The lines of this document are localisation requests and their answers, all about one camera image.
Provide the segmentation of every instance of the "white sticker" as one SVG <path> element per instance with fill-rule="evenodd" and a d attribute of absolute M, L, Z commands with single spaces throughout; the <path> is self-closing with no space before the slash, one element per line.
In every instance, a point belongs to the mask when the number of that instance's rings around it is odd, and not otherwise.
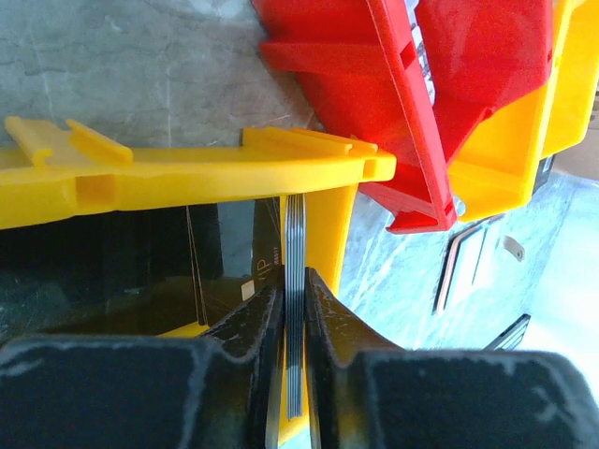
<path fill-rule="evenodd" d="M 246 282 L 241 286 L 241 300 L 246 301 L 254 295 L 254 280 Z"/>

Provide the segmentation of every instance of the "grey marble surface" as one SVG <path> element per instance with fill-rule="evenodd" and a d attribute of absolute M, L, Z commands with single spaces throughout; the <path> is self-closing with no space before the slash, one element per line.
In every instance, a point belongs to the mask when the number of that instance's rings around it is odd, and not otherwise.
<path fill-rule="evenodd" d="M 0 0 L 0 117 L 74 118 L 129 146 L 228 146 L 244 126 L 314 126 L 270 71 L 249 0 Z M 0 131 L 0 145 L 12 145 Z M 554 176 L 506 217 L 524 264 L 498 256 L 486 288 L 432 316 L 448 233 L 393 236 L 358 196 L 340 300 L 401 346 L 480 348 L 527 310 L 577 184 Z M 305 435 L 296 447 L 306 442 Z"/>
<path fill-rule="evenodd" d="M 264 38 L 249 0 L 0 0 L 0 116 L 75 118 L 129 146 L 305 126 L 314 114 L 259 58 Z"/>

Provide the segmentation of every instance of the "red plastic rib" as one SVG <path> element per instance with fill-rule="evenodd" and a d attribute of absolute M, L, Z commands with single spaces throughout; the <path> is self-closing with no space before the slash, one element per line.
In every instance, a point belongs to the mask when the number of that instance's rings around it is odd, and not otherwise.
<path fill-rule="evenodd" d="M 393 212 L 394 233 L 456 221 L 447 164 L 492 113 L 540 87 L 551 67 L 550 0 L 420 0 L 436 90 L 422 77 L 402 0 L 254 0 L 262 53 L 296 78 L 328 132 L 397 156 L 393 180 L 360 190 Z"/>

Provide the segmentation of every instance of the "black clamp jaw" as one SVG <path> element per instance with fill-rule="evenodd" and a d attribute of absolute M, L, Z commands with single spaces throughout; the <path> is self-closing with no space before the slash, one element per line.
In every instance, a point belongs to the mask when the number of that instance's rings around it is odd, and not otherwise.
<path fill-rule="evenodd" d="M 200 337 L 40 336 L 0 351 L 3 448 L 273 448 L 284 277 Z M 599 447 L 597 407 L 562 357 L 408 352 L 306 273 L 312 447 Z"/>

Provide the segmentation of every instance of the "yellow plastic holder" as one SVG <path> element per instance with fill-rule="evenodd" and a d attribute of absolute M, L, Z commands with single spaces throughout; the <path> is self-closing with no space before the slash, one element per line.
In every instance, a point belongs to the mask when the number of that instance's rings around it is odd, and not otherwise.
<path fill-rule="evenodd" d="M 0 229 L 272 196 L 281 197 L 284 217 L 286 196 L 305 194 L 306 262 L 335 295 L 358 184 L 390 180 L 396 164 L 374 144 L 302 129 L 246 128 L 240 148 L 130 149 L 80 123 L 67 124 L 70 131 L 7 118 L 20 148 L 0 149 Z M 163 336 L 191 338 L 206 329 L 190 323 Z M 308 424 L 305 372 L 304 415 L 293 420 L 286 419 L 284 374 L 279 443 Z"/>
<path fill-rule="evenodd" d="M 464 222 L 528 204 L 539 161 L 584 137 L 599 73 L 599 0 L 561 0 L 553 13 L 548 82 L 481 123 L 449 167 Z"/>

